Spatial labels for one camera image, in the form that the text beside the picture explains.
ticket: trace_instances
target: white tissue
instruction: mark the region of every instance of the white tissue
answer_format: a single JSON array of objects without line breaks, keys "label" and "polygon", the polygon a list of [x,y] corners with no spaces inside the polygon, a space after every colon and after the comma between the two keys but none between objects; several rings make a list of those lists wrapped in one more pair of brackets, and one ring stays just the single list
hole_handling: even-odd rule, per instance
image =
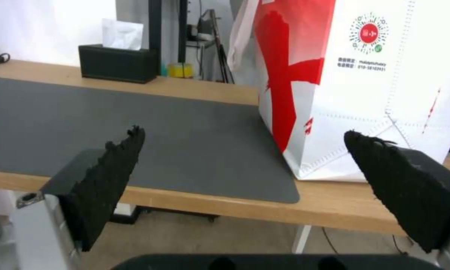
[{"label": "white tissue", "polygon": [[141,48],[143,24],[102,20],[102,43],[107,48],[138,51]]}]

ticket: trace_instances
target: white paper bag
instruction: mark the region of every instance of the white paper bag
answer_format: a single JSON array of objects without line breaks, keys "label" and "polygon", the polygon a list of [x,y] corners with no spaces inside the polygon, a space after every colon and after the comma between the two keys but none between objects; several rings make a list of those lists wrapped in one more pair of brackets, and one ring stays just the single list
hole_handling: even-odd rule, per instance
[{"label": "white paper bag", "polygon": [[234,28],[254,24],[259,111],[299,180],[364,181],[352,129],[444,161],[450,0],[261,0],[255,13]]}]

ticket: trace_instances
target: black tissue box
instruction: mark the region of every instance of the black tissue box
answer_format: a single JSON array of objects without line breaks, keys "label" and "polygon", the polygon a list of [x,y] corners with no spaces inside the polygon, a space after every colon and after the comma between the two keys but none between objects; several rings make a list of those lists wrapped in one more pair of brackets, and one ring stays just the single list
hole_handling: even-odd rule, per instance
[{"label": "black tissue box", "polygon": [[104,48],[101,44],[78,46],[81,76],[85,78],[146,83],[157,77],[155,51]]}]

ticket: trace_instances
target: table leg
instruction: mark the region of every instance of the table leg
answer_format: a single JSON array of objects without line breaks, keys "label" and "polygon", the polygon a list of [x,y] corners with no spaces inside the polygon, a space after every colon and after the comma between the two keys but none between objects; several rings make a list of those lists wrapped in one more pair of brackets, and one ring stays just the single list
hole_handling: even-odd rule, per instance
[{"label": "table leg", "polygon": [[312,229],[311,225],[299,225],[297,234],[295,235],[295,241],[293,242],[292,253],[302,254],[305,250],[305,244]]}]

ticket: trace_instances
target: gray desk mat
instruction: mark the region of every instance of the gray desk mat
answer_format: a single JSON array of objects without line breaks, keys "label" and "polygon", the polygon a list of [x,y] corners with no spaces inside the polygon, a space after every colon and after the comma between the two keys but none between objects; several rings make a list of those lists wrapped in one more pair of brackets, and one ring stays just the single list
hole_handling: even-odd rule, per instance
[{"label": "gray desk mat", "polygon": [[0,171],[53,176],[132,125],[146,139],[129,186],[299,200],[256,106],[0,78]]}]

